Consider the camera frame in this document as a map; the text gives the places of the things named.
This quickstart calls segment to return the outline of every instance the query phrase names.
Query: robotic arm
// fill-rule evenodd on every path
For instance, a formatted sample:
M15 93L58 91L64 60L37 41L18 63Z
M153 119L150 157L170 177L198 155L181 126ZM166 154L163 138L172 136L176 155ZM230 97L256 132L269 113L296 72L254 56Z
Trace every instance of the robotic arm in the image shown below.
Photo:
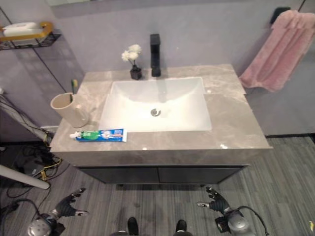
M248 206L241 206L237 209L232 209L227 200L222 197L216 190L211 187L206 187L209 197L214 201L210 203L197 202L198 207L208 208L220 212L223 216L215 219L217 228L220 233L230 232L233 236L256 236L250 228L249 222L245 219L240 209L249 208ZM269 235L266 226L261 217L252 210L261 220L266 235Z
M49 213L41 214L38 218L33 220L28 226L29 236L59 236L65 227L58 222L58 219L65 216L86 216L89 213L83 210L74 209L70 203L75 202L75 198L81 196L85 188L80 188L69 196L62 199Z

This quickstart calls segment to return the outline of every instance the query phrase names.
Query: cup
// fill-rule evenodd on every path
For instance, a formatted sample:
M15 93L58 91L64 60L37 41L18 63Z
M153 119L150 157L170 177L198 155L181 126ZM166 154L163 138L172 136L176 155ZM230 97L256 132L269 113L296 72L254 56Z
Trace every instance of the cup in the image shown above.
M89 121L89 114L79 104L78 95L73 95L71 92L57 95L51 100L50 106L74 128L80 128Z

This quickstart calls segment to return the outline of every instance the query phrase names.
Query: dark gray cabinet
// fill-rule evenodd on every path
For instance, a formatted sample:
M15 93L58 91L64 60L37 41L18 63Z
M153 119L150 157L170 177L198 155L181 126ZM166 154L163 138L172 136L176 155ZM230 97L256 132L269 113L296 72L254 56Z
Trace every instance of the dark gray cabinet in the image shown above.
M242 168L233 167L97 167L81 171L105 183L218 183Z
M158 183L157 168L80 168L105 183Z
M172 168L158 169L161 183L218 183L237 172L239 168Z

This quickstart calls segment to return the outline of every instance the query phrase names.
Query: white flower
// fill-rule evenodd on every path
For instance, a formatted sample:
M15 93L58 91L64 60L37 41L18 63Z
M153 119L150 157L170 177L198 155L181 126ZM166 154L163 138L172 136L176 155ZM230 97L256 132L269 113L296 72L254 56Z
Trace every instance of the white flower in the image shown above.
M122 59L123 59L123 61L129 60L129 52L128 51L124 51L124 53L122 54Z
M138 44L133 44L129 47L129 51L139 54L141 52L141 47Z
M129 52L129 59L136 60L138 58L138 54L136 52Z

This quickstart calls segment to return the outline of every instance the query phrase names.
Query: faucet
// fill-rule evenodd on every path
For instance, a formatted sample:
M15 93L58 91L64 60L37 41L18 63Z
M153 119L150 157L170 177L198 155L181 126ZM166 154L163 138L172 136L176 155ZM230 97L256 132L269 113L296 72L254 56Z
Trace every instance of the faucet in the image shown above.
M161 76L161 68L159 64L159 45L161 41L159 39L159 34L150 34L150 47L151 47L151 69L152 76Z

